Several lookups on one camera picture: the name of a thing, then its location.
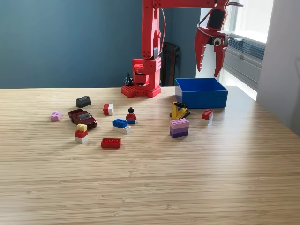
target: googly eye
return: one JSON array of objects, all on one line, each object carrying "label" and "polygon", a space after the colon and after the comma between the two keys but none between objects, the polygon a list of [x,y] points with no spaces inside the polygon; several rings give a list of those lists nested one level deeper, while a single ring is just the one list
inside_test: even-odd
[{"label": "googly eye", "polygon": [[215,38],[213,43],[214,46],[220,46],[222,44],[222,40],[220,38]]}]

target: white lego brick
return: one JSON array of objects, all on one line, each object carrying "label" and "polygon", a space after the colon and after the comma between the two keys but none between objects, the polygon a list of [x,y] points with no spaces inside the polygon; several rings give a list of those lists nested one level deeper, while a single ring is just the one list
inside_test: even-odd
[{"label": "white lego brick", "polygon": [[113,109],[109,109],[109,110],[108,110],[108,115],[109,115],[109,116],[113,116]]},{"label": "white lego brick", "polygon": [[205,119],[200,118],[200,121],[201,121],[201,123],[210,124],[210,123],[212,123],[212,118],[213,117],[214,116],[212,116],[209,120],[205,120]]},{"label": "white lego brick", "polygon": [[128,135],[131,132],[131,126],[125,128],[113,127],[113,130]]},{"label": "white lego brick", "polygon": [[108,115],[113,116],[113,103],[108,105]]},{"label": "white lego brick", "polygon": [[81,144],[85,143],[88,139],[89,139],[88,135],[86,135],[84,138],[75,137],[75,141]]}]

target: yellow toy excavator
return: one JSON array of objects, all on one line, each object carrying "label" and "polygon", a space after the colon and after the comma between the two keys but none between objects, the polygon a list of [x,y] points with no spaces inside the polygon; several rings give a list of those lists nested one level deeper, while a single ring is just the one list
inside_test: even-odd
[{"label": "yellow toy excavator", "polygon": [[179,120],[186,118],[191,112],[188,110],[188,105],[180,102],[173,102],[172,112],[170,113],[170,117],[173,120]]}]

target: black chair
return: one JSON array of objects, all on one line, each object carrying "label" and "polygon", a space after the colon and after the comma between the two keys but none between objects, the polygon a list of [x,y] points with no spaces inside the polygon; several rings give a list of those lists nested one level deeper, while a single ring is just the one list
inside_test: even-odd
[{"label": "black chair", "polygon": [[180,49],[177,45],[164,42],[161,86],[174,86],[176,65],[180,66]]}]

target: red robotic arm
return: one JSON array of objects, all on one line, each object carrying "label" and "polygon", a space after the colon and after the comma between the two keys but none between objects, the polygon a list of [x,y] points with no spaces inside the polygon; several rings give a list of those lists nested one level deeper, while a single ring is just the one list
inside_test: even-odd
[{"label": "red robotic arm", "polygon": [[207,44],[214,45],[217,55],[215,76],[223,67],[224,55],[228,46],[228,35],[221,32],[227,17],[226,6],[239,3],[228,3],[228,0],[143,0],[142,22],[142,55],[144,59],[133,60],[133,86],[123,86],[121,91],[131,98],[133,96],[154,97],[161,92],[159,86],[162,44],[165,37],[165,25],[163,34],[159,28],[159,9],[202,7],[213,8],[207,15],[210,19],[206,28],[200,27],[204,18],[198,24],[195,39],[195,50],[198,70],[201,70],[204,51]]}]

